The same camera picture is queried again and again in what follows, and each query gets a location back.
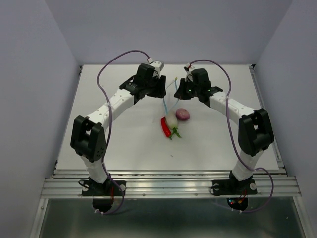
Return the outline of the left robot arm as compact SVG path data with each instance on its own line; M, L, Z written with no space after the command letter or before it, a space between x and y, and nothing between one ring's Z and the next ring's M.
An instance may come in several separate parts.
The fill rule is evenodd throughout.
M70 146L84 161L93 190L98 195L110 191L110 183L103 158L108 147L105 131L112 130L112 123L128 108L144 97L163 98L166 95L166 76L161 74L164 63L154 61L139 65L135 75L123 82L117 92L106 98L106 103L87 116L74 119Z

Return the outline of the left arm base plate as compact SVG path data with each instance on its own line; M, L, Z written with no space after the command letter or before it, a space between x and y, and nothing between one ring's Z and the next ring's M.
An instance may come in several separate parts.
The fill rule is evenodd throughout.
M82 196L122 196L119 188L110 180L106 180L103 184L101 184L91 179L81 179L78 181L78 183L80 186L82 186Z

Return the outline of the clear zip top bag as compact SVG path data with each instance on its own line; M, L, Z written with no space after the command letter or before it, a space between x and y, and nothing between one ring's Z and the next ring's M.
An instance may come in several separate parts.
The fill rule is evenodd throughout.
M169 94L168 94L168 89L169 89L169 87L171 87L171 86L174 86L175 91L178 90L178 83L177 83L177 81L178 81L178 77L176 77L172 82L170 82L170 83L165 87L167 93L166 93L166 96L163 98L163 106L164 106L164 111L165 111L165 114L166 114L166 115L169 113L169 111L171 111L172 109L174 109L174 108L177 106L178 102L179 102L179 99L177 99L177 100L175 101L175 103L174 103L173 105L171 105L171 104L170 104Z

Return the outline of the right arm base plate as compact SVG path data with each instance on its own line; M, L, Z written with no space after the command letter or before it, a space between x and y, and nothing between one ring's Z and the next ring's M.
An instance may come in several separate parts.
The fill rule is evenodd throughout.
M222 195L256 195L258 193L255 181L234 181L232 179L218 179L212 181L212 190L215 196Z

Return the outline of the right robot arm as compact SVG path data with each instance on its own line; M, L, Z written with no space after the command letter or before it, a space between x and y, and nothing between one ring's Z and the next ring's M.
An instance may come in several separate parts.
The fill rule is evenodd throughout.
M207 107L225 115L228 126L231 122L238 126L240 150L235 150L238 161L225 185L231 192L240 193L251 181L260 156L274 142L268 112L263 108L255 110L247 107L230 98L221 88L212 87L205 69L188 66L184 69L186 77L180 80L174 97L180 100L198 98Z

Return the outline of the purple onion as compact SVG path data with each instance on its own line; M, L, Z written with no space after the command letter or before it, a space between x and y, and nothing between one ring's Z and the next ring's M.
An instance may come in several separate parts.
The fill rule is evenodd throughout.
M177 109L175 115L180 121L187 121L190 119L190 113L184 108Z

